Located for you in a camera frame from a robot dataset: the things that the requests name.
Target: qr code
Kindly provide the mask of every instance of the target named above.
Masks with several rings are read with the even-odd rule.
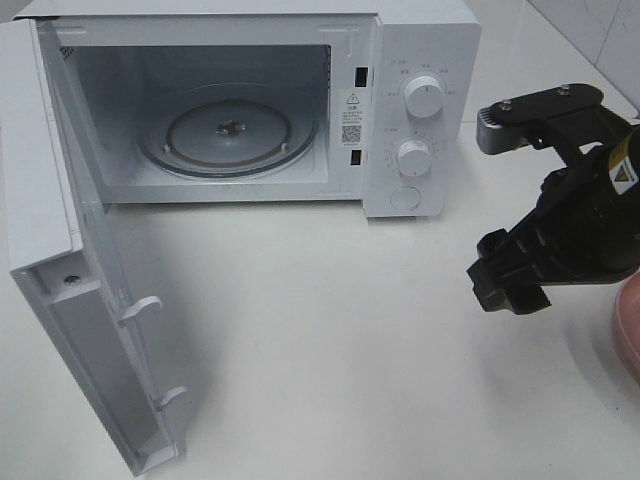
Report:
[[[362,125],[343,125],[342,143],[360,143]]]

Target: microwave top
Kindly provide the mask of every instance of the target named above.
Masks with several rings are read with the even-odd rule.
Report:
[[[371,14],[383,23],[476,23],[464,0],[34,0],[15,18]]]

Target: timer knob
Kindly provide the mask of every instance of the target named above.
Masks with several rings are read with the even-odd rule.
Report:
[[[427,118],[440,111],[444,104],[444,88],[437,78],[421,75],[404,87],[404,102],[411,115]]]
[[[405,142],[398,149],[398,170],[405,177],[424,175],[431,168],[432,160],[431,149],[424,142]]]

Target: sticker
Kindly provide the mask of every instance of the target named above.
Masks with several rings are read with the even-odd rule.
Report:
[[[365,125],[369,113],[369,91],[340,90],[340,138],[342,145],[358,148],[364,144]]]
[[[638,174],[629,159],[629,137],[611,152],[609,178],[618,195],[622,195],[638,183]]]

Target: screw hole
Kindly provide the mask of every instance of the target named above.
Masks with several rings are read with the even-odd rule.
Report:
[[[80,277],[78,275],[69,275],[64,279],[64,284],[68,286],[77,285],[80,283]]]

